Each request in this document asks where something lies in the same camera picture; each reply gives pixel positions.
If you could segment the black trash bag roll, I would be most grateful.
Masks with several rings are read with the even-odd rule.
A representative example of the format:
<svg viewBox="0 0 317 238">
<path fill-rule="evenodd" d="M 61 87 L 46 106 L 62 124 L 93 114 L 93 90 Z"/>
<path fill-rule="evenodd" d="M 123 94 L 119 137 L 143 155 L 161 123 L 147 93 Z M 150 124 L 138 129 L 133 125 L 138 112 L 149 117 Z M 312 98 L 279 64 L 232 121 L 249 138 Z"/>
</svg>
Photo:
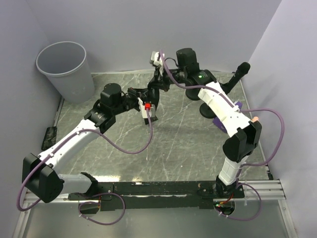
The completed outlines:
<svg viewBox="0 0 317 238">
<path fill-rule="evenodd" d="M 158 103 L 159 103 L 159 90 L 149 90 L 149 99 L 148 100 L 149 100 L 148 101 L 149 103 L 152 103 L 152 104 L 155 105 L 156 110 L 157 110 Z M 158 120 L 158 118 L 151 119 L 151 122 L 155 122 L 156 120 Z M 144 119 L 144 122 L 145 122 L 145 125 L 148 125 L 149 124 L 149 119 Z"/>
</svg>

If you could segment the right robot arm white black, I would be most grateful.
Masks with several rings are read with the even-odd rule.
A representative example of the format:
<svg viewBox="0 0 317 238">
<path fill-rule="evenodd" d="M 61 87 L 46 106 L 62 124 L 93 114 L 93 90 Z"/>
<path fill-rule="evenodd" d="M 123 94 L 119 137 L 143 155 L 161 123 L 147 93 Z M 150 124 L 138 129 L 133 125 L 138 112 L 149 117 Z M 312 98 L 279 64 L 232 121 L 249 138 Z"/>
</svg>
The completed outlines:
<svg viewBox="0 0 317 238">
<path fill-rule="evenodd" d="M 180 49 L 176 53 L 176 69 L 170 70 L 164 54 L 152 52 L 150 64 L 155 67 L 148 90 L 159 98 L 159 90 L 168 91 L 171 84 L 185 89 L 186 96 L 193 101 L 202 100 L 200 114 L 209 119 L 218 118 L 223 124 L 228 139 L 222 149 L 224 164 L 216 177 L 216 191 L 228 197 L 238 188 L 238 177 L 247 158 L 258 146 L 262 125 L 245 116 L 228 97 L 232 88 L 244 77 L 251 66 L 244 62 L 238 66 L 234 76 L 225 84 L 217 81 L 209 70 L 202 70 L 192 48 Z"/>
</svg>

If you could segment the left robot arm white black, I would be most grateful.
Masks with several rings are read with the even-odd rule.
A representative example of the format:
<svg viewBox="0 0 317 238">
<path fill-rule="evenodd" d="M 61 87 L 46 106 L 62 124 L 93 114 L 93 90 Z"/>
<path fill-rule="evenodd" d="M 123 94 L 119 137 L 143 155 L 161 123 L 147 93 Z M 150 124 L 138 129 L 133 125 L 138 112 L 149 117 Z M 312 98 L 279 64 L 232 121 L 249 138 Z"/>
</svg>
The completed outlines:
<svg viewBox="0 0 317 238">
<path fill-rule="evenodd" d="M 109 83 L 100 98 L 80 123 L 57 144 L 38 156 L 30 153 L 23 160 L 22 187 L 28 188 L 41 201 L 49 203 L 61 194 L 80 193 L 93 199 L 98 193 L 98 181 L 88 173 L 62 175 L 61 168 L 83 147 L 104 133 L 116 122 L 116 116 L 135 109 L 149 120 L 150 91 L 129 88 L 126 93 L 119 84 Z"/>
</svg>

